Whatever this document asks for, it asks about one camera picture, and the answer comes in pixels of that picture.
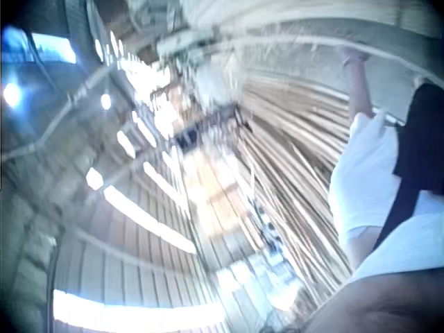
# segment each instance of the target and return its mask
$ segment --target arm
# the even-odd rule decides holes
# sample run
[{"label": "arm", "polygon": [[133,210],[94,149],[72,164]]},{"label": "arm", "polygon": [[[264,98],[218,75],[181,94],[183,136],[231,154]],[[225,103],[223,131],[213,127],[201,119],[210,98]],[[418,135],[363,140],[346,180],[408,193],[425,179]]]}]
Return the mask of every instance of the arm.
[{"label": "arm", "polygon": [[363,113],[369,118],[374,117],[364,64],[368,55],[348,47],[342,48],[341,52],[350,90],[351,125],[358,113]]}]

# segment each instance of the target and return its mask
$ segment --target fluorescent light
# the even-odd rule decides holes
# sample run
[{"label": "fluorescent light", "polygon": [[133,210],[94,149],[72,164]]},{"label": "fluorescent light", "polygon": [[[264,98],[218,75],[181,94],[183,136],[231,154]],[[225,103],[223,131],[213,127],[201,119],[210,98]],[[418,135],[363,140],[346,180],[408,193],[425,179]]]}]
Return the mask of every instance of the fluorescent light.
[{"label": "fluorescent light", "polygon": [[19,105],[20,99],[22,99],[22,93],[20,92],[18,85],[15,83],[8,83],[3,91],[3,97],[10,107],[15,108]]},{"label": "fluorescent light", "polygon": [[119,56],[119,47],[117,46],[116,36],[114,36],[114,33],[112,31],[110,32],[110,36],[111,36],[112,50],[114,51],[114,54],[117,57]]},{"label": "fluorescent light", "polygon": [[57,321],[87,330],[134,333],[192,330],[225,318],[219,303],[170,309],[129,307],[105,305],[59,290],[53,291],[53,315]]},{"label": "fluorescent light", "polygon": [[103,94],[101,102],[104,110],[109,110],[111,108],[111,96],[109,94]]},{"label": "fluorescent light", "polygon": [[126,198],[114,186],[109,186],[103,191],[106,200],[117,210],[132,219],[135,223],[147,229],[149,232],[160,236],[159,221],[154,219],[142,208]]},{"label": "fluorescent light", "polygon": [[103,51],[102,51],[102,46],[100,45],[99,40],[95,41],[95,45],[96,45],[97,55],[99,56],[100,61],[103,62]]},{"label": "fluorescent light", "polygon": [[122,44],[121,40],[119,40],[119,51],[120,51],[120,55],[123,57],[123,44]]},{"label": "fluorescent light", "polygon": [[133,121],[134,121],[135,123],[137,123],[137,119],[138,119],[137,112],[132,111],[132,112],[131,112],[131,116],[133,116]]},{"label": "fluorescent light", "polygon": [[177,190],[172,187],[160,174],[156,172],[151,164],[148,162],[144,163],[145,173],[150,176],[154,182],[164,191],[167,196],[169,196],[173,201],[182,209],[187,209],[187,200],[184,198]]},{"label": "fluorescent light", "polygon": [[146,127],[145,123],[140,119],[137,118],[136,120],[137,127],[139,128],[140,132],[142,132],[143,136],[146,140],[150,143],[151,146],[154,148],[157,147],[157,143],[155,141],[154,136],[151,134],[150,130]]},{"label": "fluorescent light", "polygon": [[106,200],[135,223],[156,234],[166,242],[188,253],[196,253],[196,247],[188,238],[160,223],[141,207],[126,198],[115,187],[109,186],[103,191]]},{"label": "fluorescent light", "polygon": [[165,224],[159,223],[160,238],[167,241],[171,245],[185,252],[196,254],[196,247],[193,242],[183,237],[179,232],[167,227]]},{"label": "fluorescent light", "polygon": [[131,144],[131,141],[121,130],[117,132],[117,141],[120,143],[123,149],[125,149],[125,152],[128,154],[128,156],[136,158],[136,152],[133,145]]},{"label": "fluorescent light", "polygon": [[168,140],[169,137],[173,137],[173,125],[171,125],[164,116],[156,115],[154,117],[154,124],[165,140]]},{"label": "fluorescent light", "polygon": [[162,158],[164,159],[165,164],[175,173],[177,167],[171,156],[168,155],[166,151],[162,151]]},{"label": "fluorescent light", "polygon": [[95,168],[89,169],[86,175],[86,181],[88,185],[95,191],[103,186],[102,175],[99,172],[97,172]]}]

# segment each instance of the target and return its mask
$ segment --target hand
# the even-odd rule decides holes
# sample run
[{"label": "hand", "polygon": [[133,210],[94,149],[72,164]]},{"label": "hand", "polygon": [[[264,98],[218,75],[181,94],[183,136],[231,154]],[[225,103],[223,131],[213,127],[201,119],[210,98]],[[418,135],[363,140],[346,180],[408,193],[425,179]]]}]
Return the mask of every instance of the hand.
[{"label": "hand", "polygon": [[344,66],[350,61],[365,62],[370,57],[368,53],[362,52],[349,46],[340,46],[338,48],[338,51]]}]

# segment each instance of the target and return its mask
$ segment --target window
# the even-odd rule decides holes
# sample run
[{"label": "window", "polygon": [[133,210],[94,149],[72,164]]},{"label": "window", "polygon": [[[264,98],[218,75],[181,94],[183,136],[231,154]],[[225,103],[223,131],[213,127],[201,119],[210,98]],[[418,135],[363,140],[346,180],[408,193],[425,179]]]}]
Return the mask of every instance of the window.
[{"label": "window", "polygon": [[[33,33],[32,38],[40,60],[60,61],[75,64],[77,62],[71,43],[67,38]],[[7,27],[1,39],[2,62],[34,62],[28,36],[23,30]]]}]

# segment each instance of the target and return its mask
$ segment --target white shirt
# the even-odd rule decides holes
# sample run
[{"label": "white shirt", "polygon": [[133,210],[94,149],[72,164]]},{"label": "white shirt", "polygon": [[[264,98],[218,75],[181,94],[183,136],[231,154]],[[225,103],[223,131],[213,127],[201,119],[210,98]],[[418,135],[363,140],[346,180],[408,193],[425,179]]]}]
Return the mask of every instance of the white shirt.
[{"label": "white shirt", "polygon": [[411,217],[358,267],[350,282],[375,275],[444,267],[444,212]]},{"label": "white shirt", "polygon": [[[356,116],[332,174],[329,204],[344,249],[353,238],[359,243],[368,227],[384,226],[400,186],[393,175],[398,135],[384,121],[382,113],[373,119]],[[438,267],[444,267],[444,198],[422,191],[413,216],[365,258],[350,282]]]},{"label": "white shirt", "polygon": [[[359,113],[333,170],[328,200],[342,248],[367,227],[384,226],[400,186],[393,175],[398,135],[384,125],[385,118],[384,113],[373,119]],[[444,212],[444,198],[421,191],[413,216],[439,212]]]}]

